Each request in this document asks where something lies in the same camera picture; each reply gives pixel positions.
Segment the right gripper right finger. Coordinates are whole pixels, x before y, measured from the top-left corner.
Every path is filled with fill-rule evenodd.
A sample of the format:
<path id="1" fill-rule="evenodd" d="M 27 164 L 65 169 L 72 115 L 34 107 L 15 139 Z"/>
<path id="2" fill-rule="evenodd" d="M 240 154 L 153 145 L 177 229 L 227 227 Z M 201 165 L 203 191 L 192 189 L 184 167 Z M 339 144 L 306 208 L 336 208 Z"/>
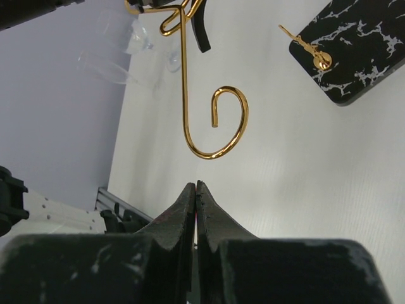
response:
<path id="1" fill-rule="evenodd" d="M 372 256 L 350 239 L 261 239 L 196 186 L 202 303 L 390 303 Z"/>

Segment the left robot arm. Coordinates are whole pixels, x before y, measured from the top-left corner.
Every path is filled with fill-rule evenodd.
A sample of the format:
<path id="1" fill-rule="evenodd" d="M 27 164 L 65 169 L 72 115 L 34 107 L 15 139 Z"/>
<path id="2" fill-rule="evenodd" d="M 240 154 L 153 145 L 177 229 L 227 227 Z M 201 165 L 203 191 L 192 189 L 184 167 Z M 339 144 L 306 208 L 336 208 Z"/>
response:
<path id="1" fill-rule="evenodd" d="M 87 1 L 1 32 L 1 234 L 135 232 L 145 221 L 96 210 L 124 88 L 80 68 L 88 49 L 128 63 L 94 34 Z"/>

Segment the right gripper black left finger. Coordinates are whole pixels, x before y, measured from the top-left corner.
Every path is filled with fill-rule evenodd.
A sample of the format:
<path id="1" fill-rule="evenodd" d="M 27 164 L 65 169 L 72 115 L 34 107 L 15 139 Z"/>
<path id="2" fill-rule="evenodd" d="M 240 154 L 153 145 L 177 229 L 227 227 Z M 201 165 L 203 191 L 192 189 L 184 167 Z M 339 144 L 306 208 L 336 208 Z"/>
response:
<path id="1" fill-rule="evenodd" d="M 1 251 L 2 303 L 185 303 L 196 187 L 135 233 L 31 234 Z"/>

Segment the clear wine glass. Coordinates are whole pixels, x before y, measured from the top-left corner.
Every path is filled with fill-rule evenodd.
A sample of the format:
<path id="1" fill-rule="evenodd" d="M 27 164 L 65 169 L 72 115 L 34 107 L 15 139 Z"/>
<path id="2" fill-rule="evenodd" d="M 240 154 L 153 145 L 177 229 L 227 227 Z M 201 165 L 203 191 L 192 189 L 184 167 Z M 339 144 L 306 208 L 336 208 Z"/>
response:
<path id="1" fill-rule="evenodd" d="M 142 70 L 165 67 L 171 73 L 180 70 L 180 46 L 159 33 L 138 16 L 104 9 L 96 23 L 96 32 L 109 44 L 130 55 Z"/>
<path id="2" fill-rule="evenodd" d="M 157 77 L 150 77 L 144 73 L 140 76 L 133 75 L 120 65 L 88 51 L 80 53 L 77 60 L 77 70 L 96 79 L 103 79 L 114 84 L 137 84 L 151 90 L 158 90 L 163 86 L 163 82 Z"/>

